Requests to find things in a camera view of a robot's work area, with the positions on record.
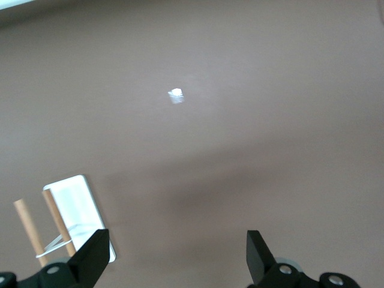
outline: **white rectangular object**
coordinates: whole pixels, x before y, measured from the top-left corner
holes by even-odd
[[[31,2],[33,0],[0,0],[0,10]]]
[[[97,229],[105,229],[95,200],[83,175],[77,175],[44,186],[50,189],[61,217],[78,251]],[[109,242],[109,262],[116,259]]]

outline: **small white object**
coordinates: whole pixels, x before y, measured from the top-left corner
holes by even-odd
[[[54,273],[58,272],[59,270],[60,270],[59,267],[57,267],[57,266],[53,266],[53,267],[51,267],[51,268],[49,268],[49,269],[47,270],[47,273],[48,273],[48,274],[54,274]]]
[[[105,229],[95,200],[83,175],[77,175],[59,182],[44,186],[50,189],[61,217],[78,251],[97,229]],[[63,246],[55,245],[61,237],[57,237],[46,249],[53,250]],[[109,242],[109,262],[116,259],[115,251]]]
[[[287,265],[281,265],[279,270],[281,273],[284,273],[284,274],[292,274],[292,269],[290,269],[289,266]]]
[[[180,88],[172,89],[168,92],[168,95],[173,104],[179,104],[184,102],[184,96]]]
[[[332,284],[339,285],[339,286],[344,285],[343,279],[341,279],[339,276],[331,275],[328,277],[328,279],[329,279],[329,282],[331,282]]]
[[[295,267],[299,272],[303,272],[300,265],[291,259],[287,259],[287,258],[283,258],[283,257],[275,257],[275,261],[277,263],[281,263],[281,264],[289,264],[290,266]]]

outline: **black plastic part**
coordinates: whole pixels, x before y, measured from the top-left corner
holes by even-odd
[[[54,273],[49,273],[50,269],[58,269]],[[65,263],[53,263],[39,273],[39,282],[41,288],[68,288],[76,284],[71,269]]]
[[[355,280],[340,273],[324,273],[317,282],[292,265],[276,263],[259,231],[247,233],[247,264],[254,283],[248,288],[360,288]],[[291,269],[290,274],[280,271],[283,265]],[[332,283],[332,275],[340,277],[343,285]]]
[[[270,268],[276,264],[275,258],[270,252],[259,231],[247,232],[247,265],[253,283],[257,285]]]
[[[0,288],[93,288],[108,261],[109,232],[97,230],[67,263],[47,265],[20,282],[14,273],[1,272]]]
[[[0,277],[3,281],[0,283],[0,288],[15,288],[16,287],[16,275],[12,272],[2,272]]]
[[[337,285],[330,282],[330,276],[337,276],[341,278],[343,281],[343,285]],[[340,273],[324,273],[320,276],[319,283],[321,288],[360,288],[360,286],[354,279]]]
[[[291,274],[285,274],[280,271],[281,266],[288,266]],[[301,279],[300,272],[291,265],[276,263],[265,274],[264,278],[257,284],[262,288],[296,288],[299,287]]]
[[[92,288],[109,261],[109,231],[97,230],[68,261],[76,281],[84,288]]]

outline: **screw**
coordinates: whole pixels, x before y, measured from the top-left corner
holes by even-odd
[[[281,265],[280,272],[284,274],[292,274],[292,269],[290,269],[287,265]]]
[[[59,270],[60,270],[59,267],[57,267],[57,266],[53,266],[53,267],[51,267],[51,268],[49,268],[49,269],[47,270],[47,273],[48,273],[48,274],[54,274],[54,273],[58,272]]]
[[[341,279],[339,276],[331,275],[328,277],[329,282],[335,285],[342,286],[344,284],[343,279]]]

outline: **wooden stick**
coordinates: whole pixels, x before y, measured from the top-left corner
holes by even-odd
[[[20,217],[21,222],[23,223],[24,229],[28,238],[35,250],[37,255],[43,254],[45,252],[43,243],[40,239],[40,236],[37,232],[36,226],[32,220],[32,217],[28,211],[28,207],[26,206],[24,199],[20,199],[13,203],[16,211]],[[48,263],[48,257],[42,256],[38,258],[41,267],[44,267]]]
[[[56,205],[56,202],[52,196],[51,191],[49,189],[44,190],[43,196],[47,202],[47,206],[48,206],[49,211],[53,217],[53,220],[55,221],[56,227],[58,228],[59,233],[62,236],[62,240],[64,242],[70,241],[71,236],[68,232],[67,227],[64,224],[64,221],[61,217],[60,211],[58,209],[58,206]],[[70,257],[72,257],[76,253],[76,249],[73,245],[73,242],[69,242],[65,247],[66,247]]]

